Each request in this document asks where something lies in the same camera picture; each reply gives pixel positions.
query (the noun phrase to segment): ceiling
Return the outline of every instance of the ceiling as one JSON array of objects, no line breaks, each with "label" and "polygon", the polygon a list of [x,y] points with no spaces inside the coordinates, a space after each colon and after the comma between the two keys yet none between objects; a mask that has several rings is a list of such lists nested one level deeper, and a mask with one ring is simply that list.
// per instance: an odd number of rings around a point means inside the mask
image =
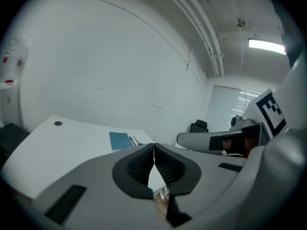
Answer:
[{"label": "ceiling", "polygon": [[[224,75],[242,75],[280,83],[290,70],[285,55],[248,47],[249,38],[282,44],[282,23],[270,0],[197,0],[222,45]],[[246,25],[237,27],[237,19]],[[207,75],[214,76],[212,68]]]}]

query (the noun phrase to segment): blue folder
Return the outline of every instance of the blue folder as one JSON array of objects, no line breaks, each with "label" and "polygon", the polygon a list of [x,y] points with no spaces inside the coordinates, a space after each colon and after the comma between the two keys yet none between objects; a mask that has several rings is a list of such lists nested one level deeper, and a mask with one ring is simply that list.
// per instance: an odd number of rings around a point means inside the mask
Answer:
[{"label": "blue folder", "polygon": [[112,151],[120,151],[133,147],[127,133],[110,132],[110,140]]}]

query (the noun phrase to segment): fluorescent light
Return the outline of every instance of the fluorescent light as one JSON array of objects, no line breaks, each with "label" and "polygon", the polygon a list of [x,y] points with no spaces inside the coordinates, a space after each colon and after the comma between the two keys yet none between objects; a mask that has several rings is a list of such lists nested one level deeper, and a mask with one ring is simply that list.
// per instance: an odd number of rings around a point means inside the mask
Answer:
[{"label": "fluorescent light", "polygon": [[274,52],[277,52],[277,53],[281,53],[283,55],[286,54],[286,52],[284,51],[283,45],[275,44],[275,43],[271,43],[271,42],[267,42],[267,41],[261,41],[261,40],[257,40],[257,39],[249,39],[248,40],[248,46],[250,48],[261,48],[261,49],[274,51]]}]

